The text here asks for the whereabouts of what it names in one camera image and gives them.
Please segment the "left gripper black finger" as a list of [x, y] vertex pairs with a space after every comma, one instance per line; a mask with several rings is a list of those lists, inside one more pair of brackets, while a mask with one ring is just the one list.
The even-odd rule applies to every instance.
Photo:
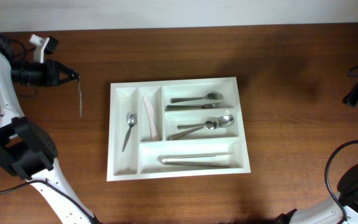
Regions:
[[72, 69], [67, 67], [66, 65], [62, 64], [61, 62], [56, 61], [56, 66], [57, 66], [57, 70], [58, 70], [58, 77], [60, 76], [60, 74], [64, 74], [66, 75], [68, 78], [79, 78], [79, 73]]
[[79, 76], [74, 76], [74, 77], [60, 77], [58, 79], [58, 85], [63, 85], [63, 84], [66, 84], [66, 83], [69, 83], [69, 82], [79, 82], [80, 81], [80, 78]]

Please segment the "small steel teaspoon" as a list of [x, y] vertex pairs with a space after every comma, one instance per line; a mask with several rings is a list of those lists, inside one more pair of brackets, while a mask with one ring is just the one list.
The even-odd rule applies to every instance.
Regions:
[[137, 124], [137, 115], [136, 114], [130, 114], [128, 119], [127, 119], [127, 123], [129, 125], [129, 129], [127, 130], [127, 133], [126, 133], [125, 138], [124, 138], [124, 142], [123, 142], [123, 146], [122, 146], [122, 152], [124, 152], [126, 150], [126, 146], [127, 146], [128, 141], [129, 141], [132, 128]]
[[78, 85], [78, 98], [79, 98], [79, 116], [82, 117], [82, 107], [83, 107], [83, 104], [82, 104], [82, 92], [81, 92], [81, 78], [78, 77], [77, 80], [77, 85]]

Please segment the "white plastic knife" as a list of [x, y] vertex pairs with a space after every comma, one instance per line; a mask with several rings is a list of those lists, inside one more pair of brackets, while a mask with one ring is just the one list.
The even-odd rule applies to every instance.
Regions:
[[147, 121], [149, 124], [148, 135], [146, 135], [144, 139], [145, 141], [160, 141], [161, 134], [157, 124], [157, 114], [155, 106], [148, 96], [143, 96], [142, 99], [144, 102]]

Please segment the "steel fork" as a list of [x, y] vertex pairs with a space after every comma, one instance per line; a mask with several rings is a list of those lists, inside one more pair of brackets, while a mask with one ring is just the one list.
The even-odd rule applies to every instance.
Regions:
[[221, 108], [221, 103], [210, 103], [204, 105], [167, 105], [167, 111], [179, 111], [179, 110], [207, 110]]
[[206, 94], [205, 96], [198, 96], [192, 98], [171, 98], [170, 103], [181, 103], [185, 101], [194, 101], [194, 100], [223, 100], [224, 95], [218, 92], [211, 92]]

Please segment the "steel tongs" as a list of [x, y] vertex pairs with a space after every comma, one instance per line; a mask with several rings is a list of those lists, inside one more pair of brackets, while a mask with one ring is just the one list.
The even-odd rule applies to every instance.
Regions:
[[232, 165], [229, 153], [158, 156], [157, 161], [167, 166], [230, 167]]

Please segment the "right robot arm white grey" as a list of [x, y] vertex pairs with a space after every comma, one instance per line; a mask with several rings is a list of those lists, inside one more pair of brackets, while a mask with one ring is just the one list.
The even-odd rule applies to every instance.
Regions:
[[294, 209], [280, 214], [273, 222], [279, 224], [358, 224], [358, 164], [352, 166], [340, 179], [337, 192], [329, 183], [329, 168], [335, 156], [347, 146], [358, 144], [353, 140], [341, 144], [330, 155], [324, 169], [324, 183], [330, 198], [304, 210]]

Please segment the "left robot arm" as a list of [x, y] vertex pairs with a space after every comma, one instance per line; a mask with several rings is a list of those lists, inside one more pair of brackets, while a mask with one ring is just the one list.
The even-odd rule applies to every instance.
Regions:
[[3, 190], [10, 193], [31, 185], [51, 206], [62, 223], [98, 223], [96, 215], [80, 201], [60, 168], [57, 147], [50, 135], [25, 117], [14, 84], [51, 87], [80, 81], [77, 71], [56, 60], [58, 40], [32, 35], [33, 60], [15, 55], [13, 41], [0, 34], [0, 166], [24, 182]]

